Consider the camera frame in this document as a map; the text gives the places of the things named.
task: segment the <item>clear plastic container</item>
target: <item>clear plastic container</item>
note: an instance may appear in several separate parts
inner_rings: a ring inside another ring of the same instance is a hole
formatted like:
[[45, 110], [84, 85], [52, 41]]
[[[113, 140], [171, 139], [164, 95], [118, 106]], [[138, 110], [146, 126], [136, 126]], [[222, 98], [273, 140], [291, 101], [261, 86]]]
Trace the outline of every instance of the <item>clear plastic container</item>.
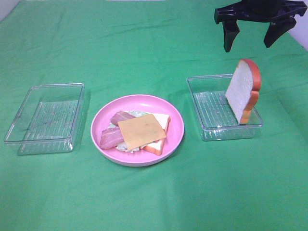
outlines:
[[31, 87], [4, 142], [18, 155], [72, 151], [81, 122], [83, 95], [82, 83]]
[[263, 121], [253, 108], [248, 124], [241, 125], [225, 97], [232, 74], [187, 79], [198, 128], [204, 141], [253, 138], [260, 134]]

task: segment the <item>green tablecloth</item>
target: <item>green tablecloth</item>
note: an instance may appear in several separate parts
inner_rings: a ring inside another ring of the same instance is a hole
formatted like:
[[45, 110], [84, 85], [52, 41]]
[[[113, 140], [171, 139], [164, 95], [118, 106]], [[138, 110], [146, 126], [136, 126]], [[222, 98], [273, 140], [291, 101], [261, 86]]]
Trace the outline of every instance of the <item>green tablecloth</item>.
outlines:
[[[308, 230], [308, 53], [268, 24], [239, 21], [230, 53], [214, 9], [227, 0], [22, 1], [0, 23], [0, 136], [33, 85], [85, 84], [82, 141], [70, 153], [17, 156], [0, 144], [0, 230]], [[253, 59], [261, 136], [201, 140], [186, 78]], [[102, 156], [90, 125], [106, 103], [151, 94], [180, 111], [185, 135], [165, 161]]]

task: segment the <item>sandwich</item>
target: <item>sandwich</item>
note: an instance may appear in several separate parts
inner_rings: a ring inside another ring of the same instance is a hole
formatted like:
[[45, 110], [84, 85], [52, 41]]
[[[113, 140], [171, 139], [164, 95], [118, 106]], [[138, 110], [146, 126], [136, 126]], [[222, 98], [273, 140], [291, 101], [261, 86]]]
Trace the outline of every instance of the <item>sandwich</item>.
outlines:
[[119, 151], [141, 149], [161, 155], [170, 116], [141, 111], [119, 111], [111, 118], [109, 128], [102, 131], [102, 149], [115, 147]]

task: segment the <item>bread slice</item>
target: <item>bread slice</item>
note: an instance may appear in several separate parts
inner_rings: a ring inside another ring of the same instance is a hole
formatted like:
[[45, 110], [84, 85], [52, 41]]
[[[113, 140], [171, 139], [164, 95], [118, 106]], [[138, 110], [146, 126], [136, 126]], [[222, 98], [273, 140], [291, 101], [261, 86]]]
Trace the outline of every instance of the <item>bread slice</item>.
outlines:
[[[166, 114], [159, 114], [159, 113], [153, 113], [159, 124], [162, 126], [162, 129], [167, 133], [168, 125], [170, 122], [170, 116]], [[154, 153], [155, 155], [161, 155], [163, 152], [163, 147], [165, 144], [165, 139], [160, 139], [156, 142], [152, 142], [145, 147], [143, 147], [143, 150], [146, 150], [150, 153]]]
[[226, 98], [239, 124], [247, 124], [259, 99], [261, 74], [250, 59], [241, 59], [234, 71]]

